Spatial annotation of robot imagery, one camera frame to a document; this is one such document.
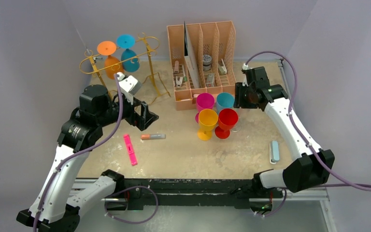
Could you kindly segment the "light blue wine glass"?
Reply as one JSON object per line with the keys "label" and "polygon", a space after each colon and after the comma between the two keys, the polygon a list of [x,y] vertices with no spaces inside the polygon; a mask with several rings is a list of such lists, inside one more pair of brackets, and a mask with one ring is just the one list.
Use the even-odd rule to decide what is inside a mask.
{"label": "light blue wine glass", "polygon": [[216,112],[219,114],[225,108],[232,108],[234,105],[234,96],[227,93],[222,92],[217,95],[216,97]]}

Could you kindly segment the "red plastic wine glass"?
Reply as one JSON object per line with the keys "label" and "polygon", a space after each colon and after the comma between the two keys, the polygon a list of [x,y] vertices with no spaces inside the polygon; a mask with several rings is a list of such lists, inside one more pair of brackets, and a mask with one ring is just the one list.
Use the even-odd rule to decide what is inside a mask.
{"label": "red plastic wine glass", "polygon": [[215,135],[219,139],[227,139],[230,136],[230,130],[236,125],[239,116],[235,110],[224,108],[218,116],[218,126],[215,128]]}

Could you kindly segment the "magenta plastic wine glass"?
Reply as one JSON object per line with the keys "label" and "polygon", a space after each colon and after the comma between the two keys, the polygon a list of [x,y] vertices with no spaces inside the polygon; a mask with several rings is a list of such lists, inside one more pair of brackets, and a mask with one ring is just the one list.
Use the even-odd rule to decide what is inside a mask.
{"label": "magenta plastic wine glass", "polygon": [[195,116],[195,121],[199,122],[199,114],[203,109],[213,109],[215,104],[215,97],[210,93],[204,93],[196,99],[196,109],[197,114]]}

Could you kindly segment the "yellow plastic wine glass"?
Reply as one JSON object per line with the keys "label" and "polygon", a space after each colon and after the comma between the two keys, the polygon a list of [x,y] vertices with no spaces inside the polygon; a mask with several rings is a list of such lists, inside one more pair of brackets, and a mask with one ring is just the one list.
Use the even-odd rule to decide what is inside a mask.
{"label": "yellow plastic wine glass", "polygon": [[212,130],[216,127],[218,115],[213,109],[203,109],[199,112],[199,130],[197,136],[202,141],[208,141],[212,137]]}

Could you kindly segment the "clear wine glass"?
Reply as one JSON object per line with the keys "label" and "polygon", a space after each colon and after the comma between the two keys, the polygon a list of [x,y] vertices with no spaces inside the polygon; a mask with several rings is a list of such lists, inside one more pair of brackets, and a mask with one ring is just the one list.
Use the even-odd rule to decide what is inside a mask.
{"label": "clear wine glass", "polygon": [[235,126],[233,127],[233,129],[231,130],[232,132],[239,132],[242,128],[242,119],[243,119],[243,109],[242,108],[238,108],[238,109],[235,109],[236,113],[238,114],[238,121],[237,123],[235,124]]}

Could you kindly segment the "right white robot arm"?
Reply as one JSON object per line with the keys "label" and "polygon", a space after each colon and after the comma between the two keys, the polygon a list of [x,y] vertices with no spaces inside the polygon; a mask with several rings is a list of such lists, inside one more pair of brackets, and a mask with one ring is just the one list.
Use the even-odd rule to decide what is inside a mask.
{"label": "right white robot arm", "polygon": [[263,197],[272,188],[298,192],[328,181],[335,157],[324,150],[307,132],[292,109],[290,99],[280,84],[271,85],[264,67],[243,65],[243,82],[235,84],[234,108],[260,109],[275,124],[291,154],[292,163],[285,169],[254,174],[252,191]]}

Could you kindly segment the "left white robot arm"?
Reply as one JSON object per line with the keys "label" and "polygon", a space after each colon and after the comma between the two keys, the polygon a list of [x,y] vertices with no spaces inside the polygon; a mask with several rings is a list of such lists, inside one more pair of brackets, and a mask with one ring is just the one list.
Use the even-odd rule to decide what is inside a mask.
{"label": "left white robot arm", "polygon": [[137,195],[140,186],[128,186],[122,174],[104,171],[89,187],[71,196],[75,179],[90,152],[106,142],[103,127],[121,120],[143,131],[158,120],[148,104],[127,99],[123,90],[111,98],[103,85],[87,86],[79,106],[61,127],[56,155],[44,186],[35,202],[18,213],[16,220],[35,232],[73,232],[81,218],[105,197]]}

